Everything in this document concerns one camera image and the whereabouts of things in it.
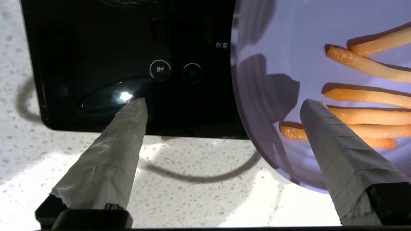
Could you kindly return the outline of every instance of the glossy black surface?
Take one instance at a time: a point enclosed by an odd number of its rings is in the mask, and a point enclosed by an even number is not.
[[[234,0],[21,3],[49,128],[100,132],[125,103],[145,97],[147,134],[247,138],[230,73]],[[170,66],[150,68],[156,60]],[[183,78],[189,63],[201,78]]]

